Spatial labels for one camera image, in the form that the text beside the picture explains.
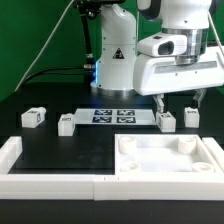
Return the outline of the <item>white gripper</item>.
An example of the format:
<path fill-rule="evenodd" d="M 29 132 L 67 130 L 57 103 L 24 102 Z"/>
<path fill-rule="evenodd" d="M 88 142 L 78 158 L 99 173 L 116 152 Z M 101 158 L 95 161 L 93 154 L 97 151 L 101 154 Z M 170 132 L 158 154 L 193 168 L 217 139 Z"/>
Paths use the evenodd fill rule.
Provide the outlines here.
<path fill-rule="evenodd" d="M 134 65 L 133 87 L 140 95 L 154 95 L 156 112 L 165 112 L 164 93 L 197 90 L 195 108 L 210 88 L 224 84 L 224 59 L 219 53 L 202 56 L 197 63 L 177 65 L 174 57 L 152 58 L 140 55 Z"/>

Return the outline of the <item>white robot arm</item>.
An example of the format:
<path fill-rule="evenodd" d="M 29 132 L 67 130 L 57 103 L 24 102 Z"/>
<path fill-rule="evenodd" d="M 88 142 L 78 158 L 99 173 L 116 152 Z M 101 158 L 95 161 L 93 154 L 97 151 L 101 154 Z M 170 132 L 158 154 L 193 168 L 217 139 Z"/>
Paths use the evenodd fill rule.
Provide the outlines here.
<path fill-rule="evenodd" d="M 220 0 L 137 0 L 146 20 L 161 22 L 160 31 L 143 40 L 135 17 L 120 7 L 124 1 L 74 0 L 84 20 L 101 18 L 102 53 L 93 63 L 92 89 L 151 95 L 159 113 L 165 93 L 194 90 L 198 108 L 208 88 L 224 84 L 224 50 L 207 44 Z"/>

